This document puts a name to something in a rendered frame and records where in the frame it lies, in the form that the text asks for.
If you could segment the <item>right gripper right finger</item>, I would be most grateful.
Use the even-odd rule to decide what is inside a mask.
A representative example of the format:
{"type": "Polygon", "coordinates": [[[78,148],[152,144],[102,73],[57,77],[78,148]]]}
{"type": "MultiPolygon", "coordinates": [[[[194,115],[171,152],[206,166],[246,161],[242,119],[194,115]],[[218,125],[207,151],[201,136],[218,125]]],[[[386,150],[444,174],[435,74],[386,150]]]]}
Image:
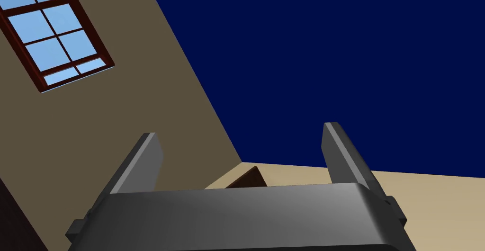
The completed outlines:
{"type": "Polygon", "coordinates": [[[357,148],[338,122],[324,123],[321,149],[332,183],[359,183],[386,197],[357,148]]]}

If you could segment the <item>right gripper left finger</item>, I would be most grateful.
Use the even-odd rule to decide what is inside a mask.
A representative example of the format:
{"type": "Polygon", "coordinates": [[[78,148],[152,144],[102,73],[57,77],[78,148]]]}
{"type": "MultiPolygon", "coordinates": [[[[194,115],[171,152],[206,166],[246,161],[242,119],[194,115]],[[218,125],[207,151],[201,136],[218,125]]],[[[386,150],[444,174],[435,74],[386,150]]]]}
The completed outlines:
{"type": "Polygon", "coordinates": [[[154,191],[162,162],[163,151],[157,134],[142,134],[102,194],[154,191]]]}

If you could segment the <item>red-brown framed window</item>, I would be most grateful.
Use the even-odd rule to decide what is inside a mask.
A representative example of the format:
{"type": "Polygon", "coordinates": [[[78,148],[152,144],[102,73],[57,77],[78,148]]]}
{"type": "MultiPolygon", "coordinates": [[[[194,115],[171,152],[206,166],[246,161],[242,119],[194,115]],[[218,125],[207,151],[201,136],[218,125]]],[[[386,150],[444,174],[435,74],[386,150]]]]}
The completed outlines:
{"type": "Polygon", "coordinates": [[[0,30],[42,93],[115,65],[79,0],[0,0],[0,30]]]}

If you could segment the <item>dark brown furniture piece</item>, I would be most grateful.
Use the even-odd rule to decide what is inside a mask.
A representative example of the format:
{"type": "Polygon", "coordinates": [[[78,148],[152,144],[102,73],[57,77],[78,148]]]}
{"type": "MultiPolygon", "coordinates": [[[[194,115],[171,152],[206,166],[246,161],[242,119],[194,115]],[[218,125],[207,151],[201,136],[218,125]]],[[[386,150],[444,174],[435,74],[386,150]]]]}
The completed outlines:
{"type": "Polygon", "coordinates": [[[250,168],[226,188],[255,188],[267,187],[267,184],[257,166],[250,168]]]}

